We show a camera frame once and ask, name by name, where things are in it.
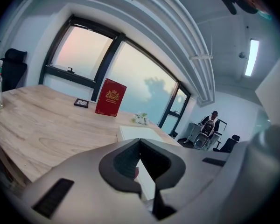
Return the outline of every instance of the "ceiling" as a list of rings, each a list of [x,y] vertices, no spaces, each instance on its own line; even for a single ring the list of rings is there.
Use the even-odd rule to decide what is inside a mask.
[[[211,60],[217,91],[259,103],[255,89],[280,57],[280,27],[259,14],[248,14],[237,5],[232,15],[221,0],[179,0],[189,11],[213,54]],[[245,76],[250,39],[259,40],[251,77]],[[245,52],[247,58],[239,58]]]

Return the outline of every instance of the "red book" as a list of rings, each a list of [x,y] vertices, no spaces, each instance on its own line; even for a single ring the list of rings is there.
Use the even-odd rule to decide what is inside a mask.
[[[117,116],[125,92],[126,86],[110,79],[106,79],[98,97],[95,113]]]

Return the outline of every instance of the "person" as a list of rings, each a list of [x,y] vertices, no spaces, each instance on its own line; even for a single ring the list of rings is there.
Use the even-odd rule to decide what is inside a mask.
[[[201,124],[204,125],[208,120],[213,120],[214,123],[215,123],[215,128],[214,128],[214,132],[218,131],[219,130],[219,125],[220,125],[220,120],[217,119],[218,117],[218,112],[217,111],[214,111],[213,113],[211,113],[210,116],[206,116]]]

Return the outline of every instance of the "fluorescent light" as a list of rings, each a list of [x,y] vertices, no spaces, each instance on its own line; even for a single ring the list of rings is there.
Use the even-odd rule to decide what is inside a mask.
[[[256,61],[256,57],[257,57],[257,52],[258,52],[258,46],[259,46],[259,41],[256,40],[251,40],[251,44],[250,44],[250,54],[249,54],[249,60],[248,60],[248,65],[247,65],[247,69],[246,69],[246,76],[251,76],[254,65],[255,65],[255,61]]]

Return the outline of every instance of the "wood grain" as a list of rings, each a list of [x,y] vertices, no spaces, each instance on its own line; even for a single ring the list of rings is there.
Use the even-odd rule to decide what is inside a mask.
[[[119,111],[117,117],[74,106],[76,98],[47,86],[23,87],[3,93],[0,110],[0,147],[30,181],[48,172],[74,154],[117,142],[120,125],[131,122],[133,114]],[[148,126],[164,142],[178,145],[158,126]]]

